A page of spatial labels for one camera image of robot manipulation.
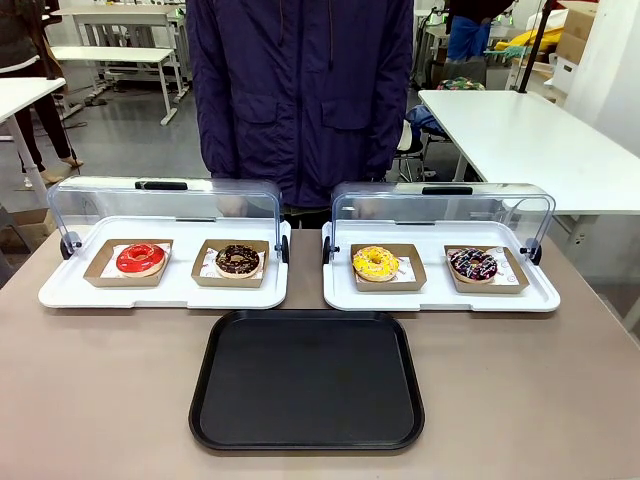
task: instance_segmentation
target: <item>red glazed donut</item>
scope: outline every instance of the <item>red glazed donut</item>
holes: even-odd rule
[[[157,245],[139,243],[125,248],[116,267],[127,277],[149,277],[164,265],[165,252]]]

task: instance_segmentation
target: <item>lid handle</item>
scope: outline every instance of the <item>lid handle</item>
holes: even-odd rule
[[[473,188],[467,186],[424,187],[423,195],[473,195]]]
[[[189,187],[187,182],[151,180],[136,182],[136,190],[189,190]]]

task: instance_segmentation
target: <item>chocolate donut with sprinkles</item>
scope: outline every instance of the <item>chocolate donut with sprinkles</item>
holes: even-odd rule
[[[456,278],[465,283],[489,283],[498,273],[495,258],[478,248],[463,248],[449,253]]]
[[[249,278],[260,268],[260,256],[246,245],[227,245],[216,256],[216,270],[225,278]]]

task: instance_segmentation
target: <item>clear plastic cover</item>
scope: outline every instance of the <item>clear plastic cover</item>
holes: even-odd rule
[[[333,195],[331,252],[336,249],[336,235],[341,229],[362,222],[369,226],[380,223],[385,229],[399,225],[437,226],[443,222],[494,222],[508,227],[520,242],[522,252],[533,258],[554,210],[553,197],[527,184],[342,184]]]
[[[273,219],[280,251],[281,195],[265,181],[77,176],[52,187],[48,200],[69,254],[80,246],[76,231],[114,216]]]

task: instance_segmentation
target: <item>white table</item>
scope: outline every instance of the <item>white table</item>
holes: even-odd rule
[[[178,95],[175,101],[178,102],[186,93],[182,85],[182,78],[178,72],[178,65],[175,61],[174,51],[170,48],[133,48],[133,47],[51,47],[53,56],[60,61],[87,61],[87,62],[133,62],[133,63],[153,63],[158,66],[158,76],[162,86],[164,105],[167,114],[160,121],[161,125],[167,125],[176,114],[177,109],[171,108],[169,103],[169,93],[162,67],[167,59],[173,62],[173,68],[178,84]],[[94,82],[94,94],[98,94]]]
[[[33,163],[27,144],[24,141],[15,113],[28,107],[36,100],[57,90],[65,84],[64,78],[47,80],[46,78],[3,78],[0,79],[0,121],[7,121],[9,131],[22,158],[24,168],[33,184],[33,189],[42,206],[47,206],[47,189],[44,186],[38,168]]]
[[[186,33],[183,19],[176,16],[178,8],[177,5],[86,5],[62,8],[52,12],[51,15],[71,17],[80,45],[83,45],[80,25],[84,25],[89,46],[115,44],[113,38],[104,38],[99,30],[97,31],[99,38],[96,38],[93,26],[164,27],[167,31],[169,46],[176,53],[181,75],[188,77]],[[130,41],[133,47],[155,47],[150,29],[132,35]]]
[[[421,15],[424,16],[425,10],[414,11],[416,19],[420,19]],[[427,42],[427,49],[431,52],[431,58],[436,61],[438,58],[438,50],[445,40],[449,39],[446,25],[434,25],[425,29],[426,34],[430,37]],[[504,25],[493,25],[491,27],[491,33],[489,34],[489,45],[495,41],[512,40],[523,33],[522,30],[512,27],[505,27]]]
[[[467,163],[489,183],[531,183],[556,200],[575,257],[599,215],[640,215],[640,159],[536,94],[423,90],[420,99],[460,150],[454,181]],[[615,182],[602,166],[621,172]],[[625,320],[640,318],[640,303]]]

